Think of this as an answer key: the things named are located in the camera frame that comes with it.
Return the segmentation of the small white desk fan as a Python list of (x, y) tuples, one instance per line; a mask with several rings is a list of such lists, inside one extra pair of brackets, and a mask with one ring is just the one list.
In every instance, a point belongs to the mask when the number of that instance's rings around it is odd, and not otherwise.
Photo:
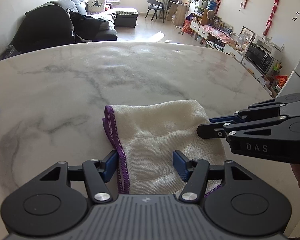
[(246, 37), (243, 34), (239, 34), (237, 37), (237, 42), (236, 44), (243, 49), (243, 46), (245, 45), (246, 42)]

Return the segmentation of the dark wooden chair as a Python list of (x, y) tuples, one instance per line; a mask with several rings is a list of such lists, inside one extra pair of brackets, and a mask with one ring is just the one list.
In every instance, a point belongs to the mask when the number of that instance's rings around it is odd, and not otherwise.
[(146, 16), (145, 18), (147, 18), (149, 12), (151, 10), (154, 11), (154, 14), (151, 18), (151, 21), (153, 21), (153, 19), (157, 19), (158, 16), (157, 16), (157, 12), (160, 11), (162, 13), (162, 22), (164, 23), (165, 22), (165, 10), (164, 10), (164, 3), (163, 2), (159, 2), (157, 0), (146, 0), (147, 3), (148, 3), (148, 11), (146, 13)]

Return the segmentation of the black jacket on sofa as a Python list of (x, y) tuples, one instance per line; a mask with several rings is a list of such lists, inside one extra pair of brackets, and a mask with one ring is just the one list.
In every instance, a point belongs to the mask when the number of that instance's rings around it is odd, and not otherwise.
[(109, 30), (107, 20), (81, 15), (79, 12), (70, 11), (70, 20), (74, 26), (76, 42), (95, 41), (100, 31)]

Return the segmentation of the dark grey sofa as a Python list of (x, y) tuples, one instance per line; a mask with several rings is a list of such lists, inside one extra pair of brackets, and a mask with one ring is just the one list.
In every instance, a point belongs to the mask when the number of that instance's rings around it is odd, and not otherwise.
[(107, 20), (109, 30), (100, 31), (95, 41), (116, 41), (115, 17), (111, 12), (97, 12), (91, 15), (84, 0), (57, 0), (47, 2), (25, 13), (15, 36), (9, 44), (12, 55), (29, 53), (36, 50), (58, 47), (76, 42), (70, 11), (79, 12), (93, 18)]

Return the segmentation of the grey ottoman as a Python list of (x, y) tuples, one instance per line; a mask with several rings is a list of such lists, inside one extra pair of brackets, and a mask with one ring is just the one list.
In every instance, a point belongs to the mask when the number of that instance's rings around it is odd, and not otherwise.
[(135, 28), (139, 12), (135, 8), (113, 8), (115, 27)]

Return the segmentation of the white printer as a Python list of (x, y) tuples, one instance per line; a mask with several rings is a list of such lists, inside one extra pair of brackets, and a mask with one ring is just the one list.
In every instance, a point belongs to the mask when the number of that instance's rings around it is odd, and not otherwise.
[(256, 36), (254, 38), (254, 44), (259, 46), (265, 52), (267, 52), (272, 58), (277, 61), (281, 61), (282, 59), (282, 49), (278, 48), (275, 44), (271, 43), (270, 41), (265, 40), (260, 36)]

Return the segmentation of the wooden desk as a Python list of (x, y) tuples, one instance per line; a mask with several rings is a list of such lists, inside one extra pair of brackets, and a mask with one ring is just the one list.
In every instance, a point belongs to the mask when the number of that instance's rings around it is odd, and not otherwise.
[(188, 4), (169, 1), (165, 20), (171, 21), (173, 25), (183, 26), (188, 10)]

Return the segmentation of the wooden shelf unit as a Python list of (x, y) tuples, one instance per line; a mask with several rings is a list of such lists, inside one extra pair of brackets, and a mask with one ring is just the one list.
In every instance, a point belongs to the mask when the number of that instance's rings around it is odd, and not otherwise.
[(192, 21), (190, 24), (190, 35), (195, 38), (202, 30), (202, 26), (211, 24), (215, 16), (216, 13), (214, 10), (195, 6)]

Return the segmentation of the white towel purple trim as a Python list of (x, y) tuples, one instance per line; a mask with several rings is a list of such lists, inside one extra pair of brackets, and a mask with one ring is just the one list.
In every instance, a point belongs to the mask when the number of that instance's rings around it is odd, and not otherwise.
[(107, 105), (103, 126), (119, 154), (117, 187), (120, 194), (175, 194), (185, 184), (173, 167), (173, 151), (211, 165), (226, 160), (220, 139), (201, 139), (197, 128), (209, 123), (196, 100), (149, 106)]

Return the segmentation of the black microwave oven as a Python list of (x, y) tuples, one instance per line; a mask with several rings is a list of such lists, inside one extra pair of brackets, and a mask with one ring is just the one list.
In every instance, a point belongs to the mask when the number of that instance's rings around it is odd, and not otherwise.
[(267, 74), (276, 63), (272, 56), (253, 42), (246, 47), (245, 57), (263, 74)]

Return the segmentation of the horse print cushion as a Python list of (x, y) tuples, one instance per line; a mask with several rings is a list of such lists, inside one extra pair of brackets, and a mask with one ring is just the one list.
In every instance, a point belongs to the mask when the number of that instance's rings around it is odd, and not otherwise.
[(106, 0), (88, 0), (88, 12), (104, 12)]

